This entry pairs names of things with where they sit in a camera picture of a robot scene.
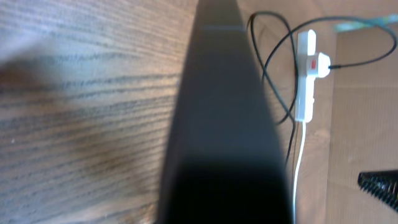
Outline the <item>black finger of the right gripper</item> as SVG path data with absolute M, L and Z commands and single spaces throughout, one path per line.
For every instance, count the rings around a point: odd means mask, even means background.
M 397 170 L 360 172 L 359 188 L 397 211 Z

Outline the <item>blue Galaxy smartphone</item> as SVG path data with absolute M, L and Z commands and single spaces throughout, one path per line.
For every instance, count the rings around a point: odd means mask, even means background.
M 291 223 L 283 153 L 236 1 L 199 0 L 157 223 Z

